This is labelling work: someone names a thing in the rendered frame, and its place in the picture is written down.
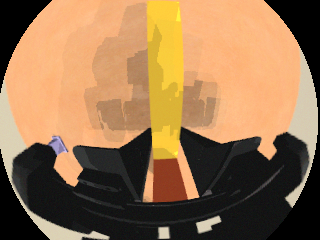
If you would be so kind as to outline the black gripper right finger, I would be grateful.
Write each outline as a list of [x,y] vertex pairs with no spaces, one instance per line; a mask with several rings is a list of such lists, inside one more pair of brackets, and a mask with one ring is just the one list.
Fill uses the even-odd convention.
[[180,144],[184,156],[187,157],[192,179],[199,197],[211,195],[213,185],[220,179],[233,156],[251,152],[261,144],[261,137],[252,136],[247,139],[219,143],[203,137],[191,129],[180,128]]

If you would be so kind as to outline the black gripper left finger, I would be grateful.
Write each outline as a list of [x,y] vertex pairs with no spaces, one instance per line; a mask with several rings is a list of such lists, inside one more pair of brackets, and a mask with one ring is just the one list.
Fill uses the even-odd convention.
[[152,144],[152,128],[148,128],[128,144],[117,149],[75,145],[72,152],[81,168],[119,173],[123,176],[132,196],[135,196],[133,199],[143,203]]

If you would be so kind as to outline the yellow bar with orange block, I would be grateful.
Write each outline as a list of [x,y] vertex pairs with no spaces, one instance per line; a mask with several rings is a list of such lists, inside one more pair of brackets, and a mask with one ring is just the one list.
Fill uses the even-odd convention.
[[153,203],[188,200],[179,161],[183,112],[183,25],[179,1],[147,0]]

